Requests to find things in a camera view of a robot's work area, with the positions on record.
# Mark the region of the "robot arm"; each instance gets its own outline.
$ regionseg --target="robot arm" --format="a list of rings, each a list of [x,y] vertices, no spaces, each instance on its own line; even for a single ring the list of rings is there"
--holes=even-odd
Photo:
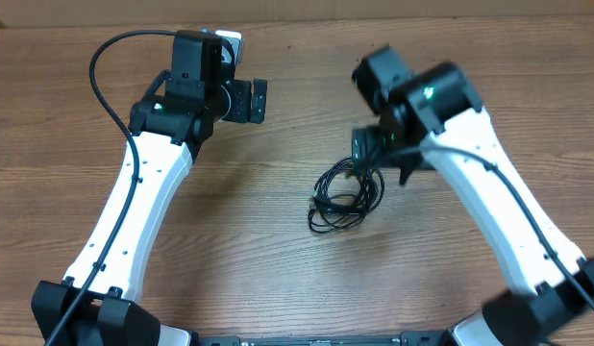
[[[495,163],[519,191],[564,266],[572,274],[577,273],[579,263],[585,261],[583,253],[538,205],[496,137],[487,110],[466,110],[447,120],[444,128],[442,134],[427,135],[421,146],[459,148]],[[525,214],[493,172],[485,170],[480,162],[457,153],[428,151],[423,158],[454,189],[476,221],[512,293],[537,295],[537,288],[543,283],[555,287],[564,281]]]
[[[236,32],[175,33],[171,69],[158,75],[131,110],[128,129],[139,155],[138,183],[107,256],[100,265],[96,263],[135,176],[128,143],[111,196],[84,250],[62,284],[40,282],[33,296],[33,313],[43,337],[47,340],[52,335],[52,345],[198,344],[196,333],[161,325],[136,303],[164,214],[201,145],[212,135],[214,123],[264,119],[267,82],[235,79],[242,47],[241,34]],[[162,84],[165,93],[157,95]],[[93,268],[99,268],[95,277]],[[86,289],[84,282],[90,278],[93,281]],[[63,319],[65,315],[73,318]]]
[[[449,329],[450,344],[532,345],[583,311],[594,298],[594,260],[587,261],[538,205],[461,71],[445,62],[416,75],[385,47],[362,60],[353,80],[380,116],[379,125],[353,131],[355,168],[400,167],[403,185],[426,161],[475,219],[507,280],[509,294]],[[523,200],[542,239],[499,174]]]
[[[123,299],[141,298],[145,267],[171,198],[192,166],[185,143],[175,145],[171,137],[144,132],[134,137],[140,155],[139,185],[130,211],[90,291],[105,294],[120,290]],[[128,193],[133,176],[133,155],[127,143],[122,169],[105,209],[84,246],[64,275],[64,282],[81,288],[105,245]]]

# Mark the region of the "green led light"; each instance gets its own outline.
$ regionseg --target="green led light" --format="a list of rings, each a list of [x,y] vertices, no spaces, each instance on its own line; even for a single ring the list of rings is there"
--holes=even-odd
[[[428,86],[426,88],[423,89],[423,95],[425,95],[426,99],[431,99],[433,96],[433,87]]]

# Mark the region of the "cable bundle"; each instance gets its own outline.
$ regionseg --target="cable bundle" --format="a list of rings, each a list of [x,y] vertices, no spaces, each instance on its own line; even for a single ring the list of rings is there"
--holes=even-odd
[[[355,177],[359,182],[359,192],[329,195],[329,186],[334,178],[343,174],[346,178]],[[374,210],[384,195],[384,179],[379,169],[356,172],[351,158],[340,160],[325,172],[312,191],[313,204],[308,213],[309,229],[320,235],[355,228],[360,225],[370,211]],[[334,200],[352,198],[350,204],[338,204]],[[319,213],[321,223],[314,222]]]

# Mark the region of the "black cable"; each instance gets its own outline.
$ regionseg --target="black cable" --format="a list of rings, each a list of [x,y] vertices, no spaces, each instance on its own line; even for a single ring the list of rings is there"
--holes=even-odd
[[[140,36],[140,35],[175,36],[176,33],[170,32],[170,31],[165,31],[165,30],[136,30],[136,31],[131,31],[128,33],[120,34],[116,37],[109,39],[107,42],[103,43],[96,50],[96,52],[92,56],[92,60],[89,62],[89,82],[92,85],[94,94],[98,98],[98,101],[100,101],[101,105],[103,105],[105,110],[109,113],[109,115],[111,116],[113,121],[115,121],[115,124],[117,124],[117,127],[120,128],[120,130],[122,131],[122,133],[128,140],[129,145],[131,146],[131,151],[133,153],[133,179],[131,180],[131,186],[128,190],[128,195],[126,196],[126,200],[124,201],[124,206],[122,207],[122,211],[120,212],[120,214],[117,217],[117,220],[115,221],[115,226],[113,226],[113,230],[111,231],[111,234],[109,235],[109,238],[107,239],[107,242],[105,243],[105,246],[103,247],[103,250],[101,251],[101,254],[98,257],[98,260],[95,263],[93,263],[92,270],[90,271],[89,275],[87,276],[86,281],[82,285],[79,293],[77,294],[77,296],[75,297],[73,302],[70,304],[70,306],[68,307],[68,309],[62,316],[62,319],[60,320],[60,322],[58,323],[56,328],[54,328],[54,331],[51,332],[51,335],[47,339],[45,346],[53,345],[56,342],[57,335],[60,333],[61,330],[63,330],[66,327],[66,324],[68,323],[68,320],[70,319],[71,315],[75,312],[75,310],[81,303],[82,299],[84,298],[86,291],[92,285],[92,282],[94,281],[94,278],[96,277],[96,274],[98,274],[98,271],[100,270],[101,266],[103,265],[103,262],[105,261],[105,258],[107,257],[107,254],[109,253],[111,246],[113,245],[113,241],[115,240],[115,237],[117,236],[117,233],[119,232],[120,227],[122,226],[122,223],[124,222],[124,218],[126,217],[128,208],[131,206],[131,202],[133,202],[133,196],[135,195],[136,184],[139,181],[139,153],[136,149],[136,145],[135,145],[135,141],[133,140],[133,136],[129,132],[128,128],[126,127],[126,125],[124,125],[122,120],[120,120],[119,116],[115,113],[115,111],[109,106],[109,103],[107,103],[107,100],[105,100],[105,97],[101,93],[101,90],[98,88],[98,85],[96,84],[95,68],[96,68],[96,62],[98,61],[98,58],[100,57],[101,53],[103,53],[103,51],[105,49],[107,49],[107,47],[118,42],[122,38]]]
[[[329,186],[340,174],[344,174],[347,178],[353,176],[357,179],[359,182],[357,194],[329,195]],[[342,159],[325,172],[314,185],[312,191],[314,203],[308,212],[309,229],[314,233],[324,235],[355,228],[363,222],[365,215],[379,205],[383,195],[384,179],[380,170],[367,169],[356,173],[351,158]],[[334,200],[338,198],[352,198],[353,202],[349,205],[335,203]],[[313,220],[317,212],[323,220],[321,224]]]
[[[545,252],[547,252],[547,255],[554,262],[557,269],[559,269],[559,271],[562,273],[564,278],[577,290],[577,292],[579,292],[579,294],[582,296],[584,301],[594,310],[594,300],[592,299],[592,297],[590,297],[589,294],[587,294],[587,292],[585,291],[585,289],[583,289],[581,284],[579,284],[579,282],[577,282],[575,277],[568,271],[568,269],[566,269],[564,264],[559,260],[559,258],[557,257],[557,252],[554,250],[554,248],[552,248],[551,244],[547,240],[547,237],[545,237],[545,235],[543,234],[542,230],[540,229],[540,226],[538,226],[536,219],[534,219],[532,212],[530,211],[530,209],[524,202],[523,198],[521,198],[521,195],[519,194],[519,192],[517,191],[515,186],[513,186],[513,184],[510,182],[510,180],[507,178],[507,176],[505,176],[504,173],[502,173],[500,171],[500,169],[498,168],[498,166],[495,163],[490,162],[490,161],[486,160],[485,158],[483,158],[477,154],[471,153],[469,151],[466,151],[463,149],[458,149],[458,148],[445,147],[445,146],[410,147],[407,149],[400,150],[397,153],[394,153],[393,158],[400,158],[400,157],[412,155],[412,154],[415,154],[418,152],[427,153],[427,152],[431,152],[431,151],[442,151],[442,152],[450,152],[450,153],[460,154],[466,158],[470,158],[470,159],[473,159],[475,161],[482,163],[486,170],[492,171],[502,181],[502,183],[507,187],[508,191],[513,196],[513,198],[515,199],[517,204],[519,205],[519,208],[521,209],[521,211],[526,215],[528,222],[530,222],[530,225],[532,226],[534,232],[536,233],[536,237],[538,237],[538,241],[543,245],[543,247],[545,248]]]

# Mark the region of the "wood grain surface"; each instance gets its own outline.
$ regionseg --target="wood grain surface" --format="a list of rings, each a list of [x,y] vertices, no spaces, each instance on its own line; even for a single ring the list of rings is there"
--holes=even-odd
[[[569,14],[594,0],[0,0],[8,28]]]
[[[213,27],[213,23],[202,24]],[[164,25],[159,28],[197,28]],[[165,324],[248,337],[442,329],[506,285],[483,236],[435,173],[387,192],[360,229],[308,231],[309,192],[376,119],[350,75],[390,43],[410,66],[459,63],[498,135],[559,227],[594,256],[594,16],[230,25],[247,39],[237,77],[269,81],[262,125],[221,124],[161,226],[141,304]],[[59,282],[113,186],[124,138],[87,65],[133,27],[0,30],[0,345],[40,345],[30,299]],[[98,65],[126,121],[171,39],[139,37]],[[557,334],[594,345],[594,315]]]

